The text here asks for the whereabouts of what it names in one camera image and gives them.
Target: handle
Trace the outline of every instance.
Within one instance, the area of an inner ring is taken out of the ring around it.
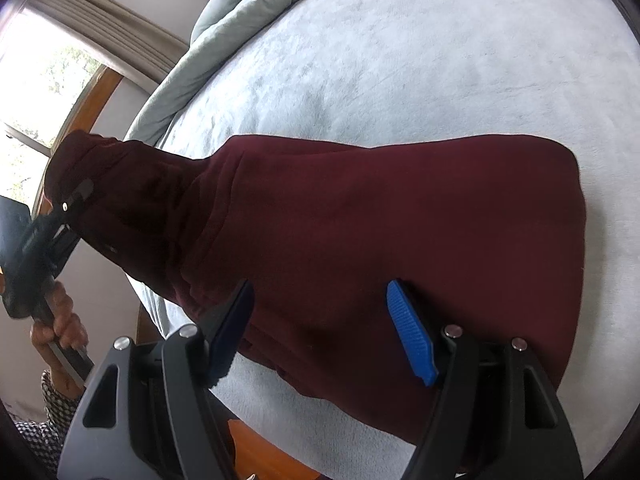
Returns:
[[[53,327],[54,316],[44,298],[38,302],[36,312],[33,313],[33,319],[40,320],[45,325]],[[73,348],[62,348],[58,338],[49,343],[49,348],[56,355],[66,373],[74,380],[79,387],[84,387],[84,383],[89,376],[94,362],[91,361],[86,353],[86,349],[75,350]]]

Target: window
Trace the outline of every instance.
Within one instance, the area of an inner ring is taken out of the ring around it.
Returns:
[[[33,207],[51,149],[101,67],[44,18],[16,16],[0,58],[0,194]]]

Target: metal screw head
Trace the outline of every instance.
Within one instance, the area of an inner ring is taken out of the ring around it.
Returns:
[[[116,341],[113,342],[113,347],[116,350],[124,350],[129,348],[129,345],[131,345],[131,339],[129,339],[127,336],[122,336],[116,339]]]
[[[463,333],[465,333],[465,331],[458,325],[447,325],[444,327],[444,335],[452,339],[458,339]]]
[[[511,340],[511,346],[518,352],[524,352],[529,347],[527,342],[521,337],[514,337]]]
[[[181,327],[180,330],[178,330],[178,334],[180,334],[180,337],[183,337],[185,339],[193,337],[197,333],[198,333],[198,327],[194,324],[185,325]]]

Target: black handheld device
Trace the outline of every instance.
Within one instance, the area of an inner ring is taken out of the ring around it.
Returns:
[[[0,196],[2,302],[12,319],[33,317],[53,325],[54,315],[45,296],[80,241],[66,225],[66,218],[92,190],[91,181],[85,180],[65,203],[54,205],[50,214],[33,221],[25,204]],[[62,348],[58,341],[50,347],[74,381],[84,385],[94,367],[86,351]]]

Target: bed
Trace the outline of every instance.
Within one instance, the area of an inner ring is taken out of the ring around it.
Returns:
[[[580,323],[559,397],[585,473],[640,403],[640,46],[612,0],[211,0],[128,138],[190,158],[230,136],[378,146],[549,137],[588,207]],[[188,322],[132,280],[160,332]],[[238,355],[214,393],[335,480],[400,478],[413,447]]]

